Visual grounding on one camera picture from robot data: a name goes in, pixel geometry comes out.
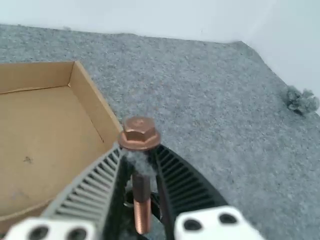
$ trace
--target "cardboard box flap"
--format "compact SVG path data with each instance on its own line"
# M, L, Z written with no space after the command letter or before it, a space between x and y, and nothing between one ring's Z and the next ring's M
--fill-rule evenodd
M0 94L68 85L74 62L0 64Z

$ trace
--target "bolt shaft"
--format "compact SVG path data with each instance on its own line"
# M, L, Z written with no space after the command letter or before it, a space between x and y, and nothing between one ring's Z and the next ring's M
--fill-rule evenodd
M139 234L146 234L151 228L150 177L134 172L132 190L135 229Z

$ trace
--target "gray carpet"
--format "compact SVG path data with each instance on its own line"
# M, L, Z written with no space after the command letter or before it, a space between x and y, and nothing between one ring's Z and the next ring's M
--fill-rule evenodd
M286 85L255 51L0 25L0 63L65 60L84 64L120 121L156 118L162 142L267 239L319 239L320 118L286 108Z

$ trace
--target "white wall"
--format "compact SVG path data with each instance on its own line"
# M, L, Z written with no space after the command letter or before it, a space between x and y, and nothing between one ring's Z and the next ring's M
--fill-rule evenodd
M0 23L232 42L242 39L269 1L3 0Z
M243 41L285 83L320 97L319 0L278 0Z
M320 0L3 0L0 24L244 41L288 85L320 97Z

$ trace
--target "hex bolt head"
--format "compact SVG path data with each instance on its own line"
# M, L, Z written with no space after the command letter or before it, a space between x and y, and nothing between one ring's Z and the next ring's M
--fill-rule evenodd
M131 151L147 151L159 145L160 141L154 120L144 116L127 119L118 138L119 145Z

